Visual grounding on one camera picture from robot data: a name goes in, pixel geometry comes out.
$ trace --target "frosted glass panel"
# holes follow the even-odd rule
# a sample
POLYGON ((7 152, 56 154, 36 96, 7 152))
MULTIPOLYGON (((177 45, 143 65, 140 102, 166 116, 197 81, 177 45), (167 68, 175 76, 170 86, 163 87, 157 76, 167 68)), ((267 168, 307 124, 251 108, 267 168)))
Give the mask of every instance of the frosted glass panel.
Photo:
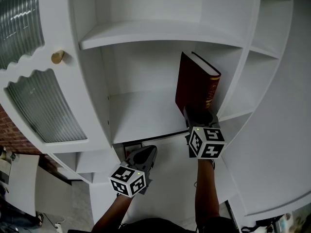
POLYGON ((0 0, 0 69, 43 45, 38 0, 0 0))
POLYGON ((87 139, 74 118, 52 69, 35 71, 5 89, 44 142, 87 139))

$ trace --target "cabinet knob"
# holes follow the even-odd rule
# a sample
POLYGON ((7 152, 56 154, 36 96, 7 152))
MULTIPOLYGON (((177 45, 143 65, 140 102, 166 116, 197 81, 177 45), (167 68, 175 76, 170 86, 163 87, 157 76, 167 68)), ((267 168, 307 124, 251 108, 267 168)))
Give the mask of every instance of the cabinet knob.
POLYGON ((65 52, 60 50, 52 54, 51 60, 54 64, 59 64, 64 58, 65 52))

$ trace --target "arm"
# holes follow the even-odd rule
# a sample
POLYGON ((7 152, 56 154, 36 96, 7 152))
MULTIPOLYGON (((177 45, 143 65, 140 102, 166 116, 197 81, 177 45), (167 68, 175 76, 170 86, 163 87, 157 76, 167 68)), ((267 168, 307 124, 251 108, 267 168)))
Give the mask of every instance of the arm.
POLYGON ((211 217, 219 216, 214 169, 209 160, 198 160, 198 177, 195 193, 195 221, 198 228, 211 217))
POLYGON ((92 229, 93 233, 104 233, 116 231, 130 206, 133 198, 128 198, 124 195, 119 195, 108 211, 95 224, 92 229))

